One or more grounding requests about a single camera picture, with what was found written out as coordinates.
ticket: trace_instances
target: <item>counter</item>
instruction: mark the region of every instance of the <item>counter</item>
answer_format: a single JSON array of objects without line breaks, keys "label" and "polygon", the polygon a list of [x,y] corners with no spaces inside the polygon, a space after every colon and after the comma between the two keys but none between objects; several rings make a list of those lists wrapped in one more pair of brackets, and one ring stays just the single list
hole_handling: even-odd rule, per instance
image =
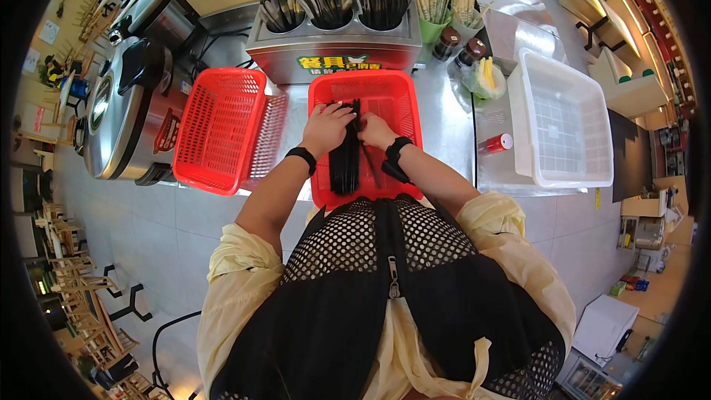
[{"label": "counter", "polygon": [[[486,4],[492,0],[480,1]],[[518,50],[527,47],[566,63],[573,60],[574,67],[579,70],[587,65],[585,51],[577,40],[580,36],[574,31],[574,21],[563,16],[564,20],[555,25],[554,18],[547,11],[555,8],[558,18],[563,15],[560,14],[562,8],[556,0],[493,2],[493,11],[486,15],[485,23],[497,63],[505,64],[506,59],[515,59]],[[219,27],[220,31],[235,30],[251,24],[248,17],[236,18],[239,13],[235,10],[222,14],[225,16],[223,20],[230,21],[229,25],[224,22],[220,24],[220,14],[209,16],[209,20],[203,21],[203,24],[208,29]],[[567,32],[558,30],[562,26],[566,26]],[[245,42],[246,37],[221,37],[206,52],[203,60],[210,67],[238,65],[249,59],[244,51]],[[200,51],[202,43],[201,39],[196,41],[196,51]],[[459,84],[458,68],[453,64],[454,56],[441,62],[431,57],[431,49],[432,46],[427,44],[422,47],[412,74],[425,152],[454,168],[480,191],[498,190],[516,197],[587,191],[537,187],[531,178],[515,173],[513,151],[477,157],[477,140],[512,132],[508,93],[501,99],[478,106],[479,101]],[[301,132],[307,122],[308,85],[276,86],[269,83],[267,95],[285,97],[271,110],[280,115],[277,127],[280,131],[279,142],[271,152],[275,164],[301,140]],[[249,190],[244,189],[238,192],[249,193]],[[310,182],[304,184],[298,198],[311,200]]]}]

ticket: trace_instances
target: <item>wristwatch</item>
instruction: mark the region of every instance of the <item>wristwatch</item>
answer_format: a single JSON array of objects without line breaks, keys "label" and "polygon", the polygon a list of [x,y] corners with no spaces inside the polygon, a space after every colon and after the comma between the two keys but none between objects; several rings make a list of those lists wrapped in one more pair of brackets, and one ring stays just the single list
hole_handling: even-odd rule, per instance
[{"label": "wristwatch", "polygon": [[412,143],[413,142],[410,138],[407,138],[406,136],[401,136],[399,138],[396,138],[395,142],[390,147],[385,149],[385,156],[387,159],[383,161],[382,165],[380,165],[380,169],[383,171],[383,173],[394,177],[400,182],[410,182],[410,178],[403,171],[403,169],[400,168],[400,166],[397,164],[397,161],[400,160],[400,149],[406,146],[407,144]]},{"label": "wristwatch", "polygon": [[308,163],[308,176],[314,176],[314,173],[316,173],[316,159],[315,157],[309,152],[306,147],[294,147],[291,150],[287,152],[287,155],[284,157],[289,157],[289,156],[300,156],[303,157],[304,160]]},{"label": "wristwatch", "polygon": [[387,159],[397,164],[397,161],[400,160],[400,149],[406,146],[407,144],[412,143],[412,140],[410,138],[407,138],[406,136],[395,138],[395,142],[390,147],[385,149],[385,155]]}]

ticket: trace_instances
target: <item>stainless steel container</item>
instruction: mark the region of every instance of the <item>stainless steel container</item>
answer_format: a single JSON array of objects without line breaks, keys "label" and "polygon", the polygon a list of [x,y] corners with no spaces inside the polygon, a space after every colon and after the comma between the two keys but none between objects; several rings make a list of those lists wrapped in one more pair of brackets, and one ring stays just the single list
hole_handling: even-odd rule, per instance
[{"label": "stainless steel container", "polygon": [[635,245],[640,249],[659,250],[664,240],[664,217],[639,217]]},{"label": "stainless steel container", "polygon": [[413,2],[393,30],[371,30],[354,13],[338,30],[320,30],[307,18],[281,34],[254,19],[245,50],[275,84],[309,84],[336,71],[395,69],[410,73],[422,49],[420,21]]},{"label": "stainless steel container", "polygon": [[81,155],[98,180],[172,178],[173,147],[192,81],[170,50],[129,37],[102,68],[81,124]]},{"label": "stainless steel container", "polygon": [[147,36],[177,49],[195,30],[198,19],[185,0],[127,0],[121,8],[109,32],[114,46],[129,36]]}]

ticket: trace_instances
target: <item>tiled floor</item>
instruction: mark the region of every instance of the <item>tiled floor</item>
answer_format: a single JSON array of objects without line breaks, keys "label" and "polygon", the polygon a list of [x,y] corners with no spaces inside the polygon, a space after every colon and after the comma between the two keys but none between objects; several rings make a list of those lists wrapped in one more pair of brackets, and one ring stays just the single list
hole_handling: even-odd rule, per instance
[{"label": "tiled floor", "polygon": [[[139,371],[153,371],[151,343],[156,329],[199,310],[208,289],[206,274],[220,228],[236,217],[245,197],[218,197],[204,191],[167,185],[136,187],[133,182],[94,180],[73,150],[59,147],[55,158],[55,196],[84,223],[90,254],[103,269],[115,263],[124,297],[102,293],[110,312],[128,304],[128,288],[143,283],[137,305],[153,319],[129,315],[114,322],[141,346],[134,353]],[[520,198],[526,213],[526,236],[555,266],[575,302],[583,307],[627,271],[630,257],[616,248],[620,204],[611,188],[601,189],[600,209],[594,193],[565,197]],[[304,228],[311,203],[300,201],[281,234],[284,258]],[[200,389],[195,356],[198,318],[166,329],[158,342],[158,365],[176,398]]]}]

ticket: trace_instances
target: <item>red can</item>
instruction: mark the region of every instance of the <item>red can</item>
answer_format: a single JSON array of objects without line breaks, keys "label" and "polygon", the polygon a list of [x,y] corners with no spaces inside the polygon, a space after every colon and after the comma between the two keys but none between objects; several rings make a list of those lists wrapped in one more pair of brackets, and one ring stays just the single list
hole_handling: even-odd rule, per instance
[{"label": "red can", "polygon": [[483,143],[479,144],[479,151],[482,153],[492,154],[506,151],[513,147],[513,138],[508,133],[488,138]]}]

